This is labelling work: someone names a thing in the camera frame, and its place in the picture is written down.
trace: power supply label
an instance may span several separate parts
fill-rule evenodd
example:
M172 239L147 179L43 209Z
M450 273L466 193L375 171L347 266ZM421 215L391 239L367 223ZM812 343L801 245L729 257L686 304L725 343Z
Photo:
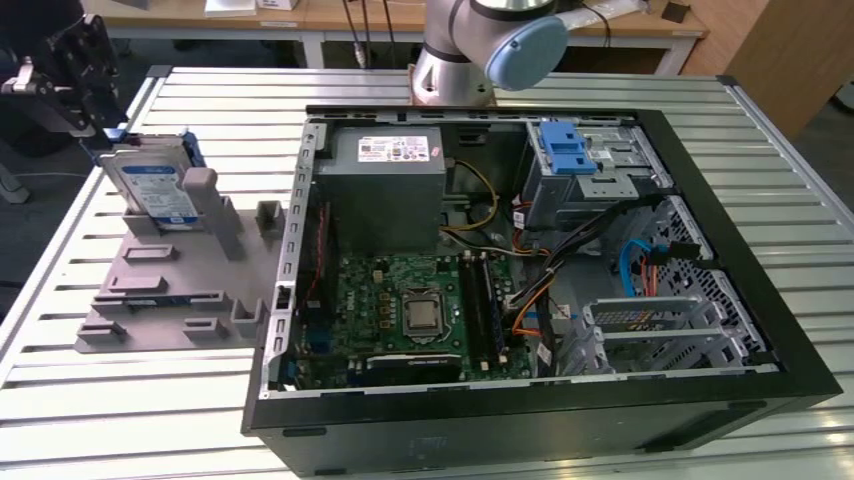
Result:
M361 162L429 162L427 137L362 137Z
M167 228L183 229L199 220L190 196L180 189L180 175L168 165L122 167L126 184L148 216Z

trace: blue hard drive label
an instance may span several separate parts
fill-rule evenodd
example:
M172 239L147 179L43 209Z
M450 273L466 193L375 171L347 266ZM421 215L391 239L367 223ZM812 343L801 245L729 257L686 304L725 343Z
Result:
M190 196L180 188L180 175L168 165L122 167L134 198L148 216L175 229L190 228L199 220Z

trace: aluminum table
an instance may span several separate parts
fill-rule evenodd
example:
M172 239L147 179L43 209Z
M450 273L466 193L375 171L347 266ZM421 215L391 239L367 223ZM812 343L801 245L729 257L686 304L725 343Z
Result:
M409 102L405 72L152 69L131 129L187 125L238 208L289 202L307 104ZM844 395L690 451L455 468L406 478L854 476L854 218L738 87L557 74L499 104L662 110L837 375ZM80 355L75 332L119 249L124 202L96 170L0 327L3 479L294 475L239 433L251 350ZM402 478L373 476L373 478Z

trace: wire bundle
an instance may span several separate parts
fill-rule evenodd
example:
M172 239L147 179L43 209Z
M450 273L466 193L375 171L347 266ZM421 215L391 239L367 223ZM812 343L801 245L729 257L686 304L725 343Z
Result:
M511 304L518 304L522 299L527 298L514 322L514 333L534 334L531 331L525 331L519 328L522 320L537 299L549 291L549 287L555 281L557 271L565 265L566 257L574 254L583 245L602 235L614 220L623 213L639 207L658 205L663 198L663 194L655 193L635 200L625 200L609 207L570 232L546 258L537 281L529 287L523 288L510 299Z

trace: gray fixture base plate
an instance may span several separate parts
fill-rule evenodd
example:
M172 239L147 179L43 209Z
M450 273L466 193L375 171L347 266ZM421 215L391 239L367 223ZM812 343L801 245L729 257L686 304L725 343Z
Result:
M271 285L277 280L282 237L270 232L262 235L254 211L238 214L243 227L238 238L246 251L239 261L226 259L215 236L203 231L126 235L99 295L115 295L110 287L115 289L118 278L120 284L151 284L152 295L220 294L224 301L206 301L194 306L131 309L99 309L96 301L78 332L78 352L140 352L255 345L258 326L265 323L271 307ZM152 259L147 253L139 254L146 250L154 251L154 257L160 258ZM136 261L128 262L128 251L136 253L132 254ZM166 281L167 287L155 292L158 282L152 282L152 279L158 277ZM259 300L263 300L262 308L258 308ZM114 323L119 328L114 326L112 330L120 334L110 333Z

